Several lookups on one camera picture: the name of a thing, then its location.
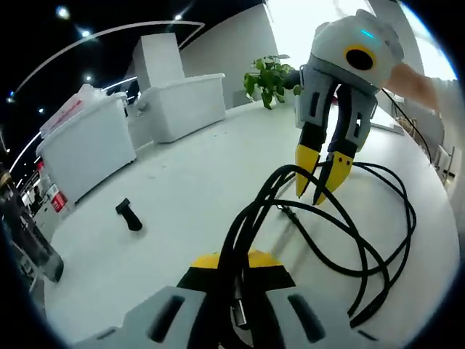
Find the robotic hand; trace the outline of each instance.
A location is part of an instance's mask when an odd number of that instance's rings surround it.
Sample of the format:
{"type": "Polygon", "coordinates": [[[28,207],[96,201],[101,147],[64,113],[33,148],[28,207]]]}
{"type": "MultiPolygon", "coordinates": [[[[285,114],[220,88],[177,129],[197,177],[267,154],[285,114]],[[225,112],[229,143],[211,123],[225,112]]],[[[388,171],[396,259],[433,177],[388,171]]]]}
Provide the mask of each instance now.
{"type": "MultiPolygon", "coordinates": [[[[338,85],[339,117],[321,169],[313,204],[325,200],[322,187],[335,191],[349,175],[355,153],[370,132],[376,109],[375,94],[403,59],[399,38],[390,25],[359,9],[349,16],[317,29],[310,59],[300,68],[302,133],[296,149],[296,165],[313,173],[326,140],[331,101],[338,85]]],[[[308,181],[296,178],[301,197],[308,181]]]]}
{"type": "MultiPolygon", "coordinates": [[[[365,11],[319,27],[310,59],[297,77],[302,87],[297,116],[303,127],[296,164],[308,172],[315,171],[320,158],[331,100],[341,86],[339,119],[315,191],[316,204],[325,199],[324,185],[332,192],[349,174],[355,153],[370,132],[375,94],[402,58],[397,34],[365,11]]],[[[296,176],[300,197],[308,182],[296,176]]],[[[130,310],[122,327],[111,327],[74,347],[213,349],[227,342],[226,348],[250,348],[233,340],[237,334],[228,330],[231,307],[237,326],[252,333],[255,348],[383,347],[352,329],[347,314],[332,302],[296,286],[283,265],[263,252],[248,253],[242,275],[247,282],[242,292],[234,292],[234,304],[246,304],[246,317],[242,305],[230,304],[231,290],[218,287],[225,278],[220,271],[232,268],[224,263],[220,268],[219,258],[219,254],[200,257],[177,287],[168,286],[130,310]]]]}

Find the human arm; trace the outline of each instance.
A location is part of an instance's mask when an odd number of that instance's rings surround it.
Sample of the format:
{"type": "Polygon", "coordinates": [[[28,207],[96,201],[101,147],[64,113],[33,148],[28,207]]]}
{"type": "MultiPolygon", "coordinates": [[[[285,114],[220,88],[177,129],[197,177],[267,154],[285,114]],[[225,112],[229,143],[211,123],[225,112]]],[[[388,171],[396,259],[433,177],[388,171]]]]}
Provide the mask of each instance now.
{"type": "Polygon", "coordinates": [[[409,98],[425,107],[439,111],[436,91],[432,80],[418,74],[409,65],[401,63],[391,72],[386,89],[404,98],[409,98]]]}

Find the black handle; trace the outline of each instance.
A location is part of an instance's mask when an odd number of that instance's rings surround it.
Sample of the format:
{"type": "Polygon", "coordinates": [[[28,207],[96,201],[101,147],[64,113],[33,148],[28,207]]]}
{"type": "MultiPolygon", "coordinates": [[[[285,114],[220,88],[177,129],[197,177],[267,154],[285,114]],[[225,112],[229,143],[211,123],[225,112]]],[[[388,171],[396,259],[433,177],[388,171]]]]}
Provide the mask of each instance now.
{"type": "Polygon", "coordinates": [[[117,207],[116,212],[121,214],[123,218],[126,220],[128,225],[128,229],[132,231],[139,231],[142,229],[142,223],[140,222],[139,218],[137,218],[136,214],[133,213],[131,208],[129,207],[129,200],[125,198],[117,207]]]}

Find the black cable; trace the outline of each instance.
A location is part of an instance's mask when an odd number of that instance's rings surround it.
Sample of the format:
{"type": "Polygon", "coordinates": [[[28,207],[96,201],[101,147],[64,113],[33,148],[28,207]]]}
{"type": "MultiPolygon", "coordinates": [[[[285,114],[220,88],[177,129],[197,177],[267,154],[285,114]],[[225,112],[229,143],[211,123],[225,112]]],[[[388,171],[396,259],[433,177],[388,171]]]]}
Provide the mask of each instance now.
{"type": "Polygon", "coordinates": [[[291,221],[297,226],[297,228],[299,229],[307,243],[310,245],[314,253],[322,260],[323,263],[344,275],[358,277],[362,279],[357,297],[349,309],[350,316],[352,316],[354,312],[357,310],[357,307],[363,298],[366,284],[368,283],[368,277],[375,273],[381,272],[384,279],[384,287],[382,291],[370,302],[370,304],[368,304],[368,306],[362,309],[350,321],[352,327],[359,326],[363,322],[367,321],[383,305],[387,297],[387,293],[392,288],[396,280],[398,280],[407,262],[408,253],[410,250],[411,235],[416,227],[416,214],[412,205],[408,201],[406,189],[402,183],[402,180],[394,172],[386,169],[385,167],[375,164],[354,163],[354,165],[370,172],[371,174],[377,176],[379,179],[383,180],[383,182],[385,182],[389,187],[391,187],[403,199],[405,204],[405,213],[407,217],[406,238],[386,261],[382,260],[379,253],[363,237],[360,236],[350,216],[347,214],[342,205],[336,200],[336,198],[327,188],[323,187],[323,193],[339,211],[346,224],[314,206],[306,205],[295,201],[275,199],[279,189],[283,185],[285,185],[289,180],[291,180],[295,176],[295,173],[299,173],[305,176],[313,184],[318,183],[318,180],[312,174],[295,165],[286,165],[277,169],[275,172],[273,172],[273,174],[263,185],[255,200],[252,203],[250,203],[245,209],[243,209],[241,213],[235,218],[234,222],[230,227],[230,230],[228,231],[225,243],[222,247],[222,252],[220,254],[218,263],[219,280],[217,284],[216,293],[216,309],[218,317],[220,317],[219,321],[221,321],[222,324],[225,324],[221,328],[220,334],[220,342],[225,348],[250,348],[246,343],[242,342],[242,340],[239,338],[239,336],[235,333],[233,329],[233,324],[231,323],[230,317],[230,303],[231,299],[233,298],[232,295],[234,292],[233,287],[235,279],[239,275],[241,275],[241,271],[244,268],[248,267],[248,251],[251,248],[251,244],[255,239],[255,236],[257,235],[258,230],[262,225],[267,213],[273,205],[282,205],[284,207],[287,207],[286,214],[291,219],[291,221]],[[378,172],[372,170],[370,167],[382,169],[388,172],[399,182],[401,190],[399,190],[386,178],[381,176],[378,172]],[[332,222],[334,225],[341,228],[345,233],[347,233],[351,237],[353,237],[360,251],[362,270],[350,270],[340,265],[337,265],[336,263],[328,259],[318,249],[318,247],[312,241],[302,224],[299,222],[296,215],[288,208],[288,206],[294,206],[318,214],[321,217],[332,222]],[[394,260],[394,258],[396,258],[396,256],[399,255],[402,249],[405,249],[403,260],[394,278],[390,280],[387,266],[394,260]],[[374,260],[378,263],[377,267],[368,269],[365,251],[368,251],[373,256],[374,260]]]}
{"type": "Polygon", "coordinates": [[[389,93],[386,92],[385,89],[381,89],[384,94],[391,100],[391,102],[394,103],[396,109],[399,110],[399,112],[401,112],[401,114],[405,117],[405,119],[408,121],[408,123],[413,127],[413,129],[418,133],[418,135],[420,136],[420,138],[423,140],[424,142],[424,145],[426,147],[426,151],[428,152],[428,157],[429,157],[429,163],[432,164],[433,163],[433,158],[431,157],[431,153],[429,152],[429,146],[428,146],[428,143],[426,143],[426,140],[424,139],[423,135],[421,134],[420,131],[418,131],[418,129],[415,127],[415,125],[413,124],[413,122],[410,120],[410,118],[407,116],[407,114],[404,113],[404,111],[400,108],[400,106],[394,101],[394,99],[389,95],[389,93]]]}
{"type": "Polygon", "coordinates": [[[394,108],[395,110],[395,117],[398,118],[399,117],[399,110],[397,108],[394,108]]]}

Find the white storage box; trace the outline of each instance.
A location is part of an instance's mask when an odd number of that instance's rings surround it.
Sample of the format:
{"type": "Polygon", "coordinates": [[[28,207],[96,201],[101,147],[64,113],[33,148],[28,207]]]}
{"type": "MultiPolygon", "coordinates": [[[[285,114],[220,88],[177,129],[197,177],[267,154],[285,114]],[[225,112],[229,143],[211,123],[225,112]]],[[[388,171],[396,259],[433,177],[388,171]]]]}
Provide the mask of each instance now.
{"type": "Polygon", "coordinates": [[[151,87],[137,107],[150,119],[155,143],[170,143],[225,118],[224,74],[194,76],[151,87]]]}
{"type": "Polygon", "coordinates": [[[126,94],[119,92],[91,104],[37,147],[50,177],[70,202],[136,159],[125,101],[126,94]]]}
{"type": "Polygon", "coordinates": [[[40,128],[41,137],[44,140],[56,128],[68,119],[73,118],[77,113],[87,108],[89,105],[99,102],[107,97],[101,89],[95,89],[89,84],[84,84],[77,93],[62,105],[60,109],[40,128]]]}

